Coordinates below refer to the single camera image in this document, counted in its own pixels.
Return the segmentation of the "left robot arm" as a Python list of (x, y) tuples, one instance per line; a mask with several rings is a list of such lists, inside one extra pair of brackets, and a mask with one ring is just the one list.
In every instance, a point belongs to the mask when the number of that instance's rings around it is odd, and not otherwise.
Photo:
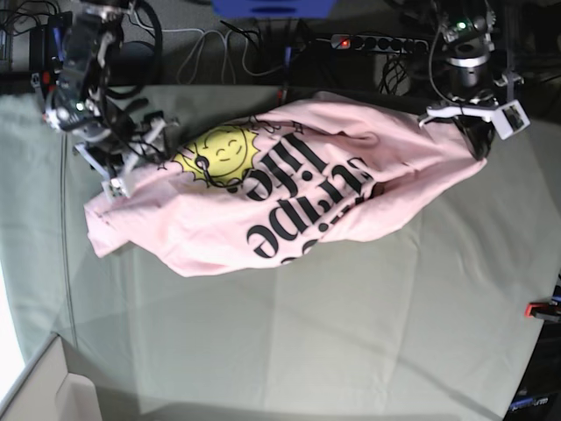
[(439, 101), (418, 118), (423, 127), (451, 121), (464, 134), (477, 161), (484, 160), (496, 137), (509, 139), (529, 126), (515, 98), (523, 78), (514, 71), (512, 48), (505, 68), (494, 69), (496, 8), (490, 1), (434, 1), (436, 33), (427, 63), (430, 86)]

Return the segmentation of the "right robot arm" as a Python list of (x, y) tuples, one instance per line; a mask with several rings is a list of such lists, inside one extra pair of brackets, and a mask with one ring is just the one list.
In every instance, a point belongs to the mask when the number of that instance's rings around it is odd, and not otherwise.
[[(79, 138), (74, 151), (103, 179), (130, 173), (138, 164), (159, 165), (170, 155), (159, 112), (136, 123), (131, 116), (147, 106), (143, 89), (157, 81), (163, 59), (163, 30), (147, 1), (83, 1), (63, 43), (57, 82), (46, 96), (45, 121)], [(144, 12), (153, 29), (153, 54), (117, 89), (113, 67), (124, 46), (125, 16)]]

